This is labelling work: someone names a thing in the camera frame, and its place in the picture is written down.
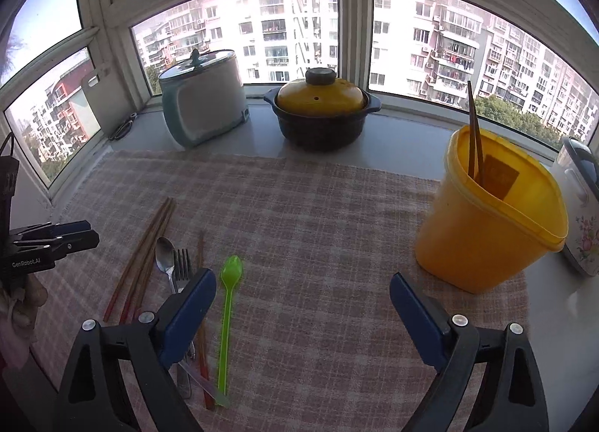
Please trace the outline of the left gloved hand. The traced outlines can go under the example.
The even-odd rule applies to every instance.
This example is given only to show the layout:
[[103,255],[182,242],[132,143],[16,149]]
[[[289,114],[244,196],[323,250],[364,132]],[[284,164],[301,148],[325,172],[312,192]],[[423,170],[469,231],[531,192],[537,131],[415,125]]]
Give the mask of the left gloved hand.
[[47,302],[48,292],[35,274],[12,296],[1,288],[1,370],[21,369],[30,356],[37,312]]

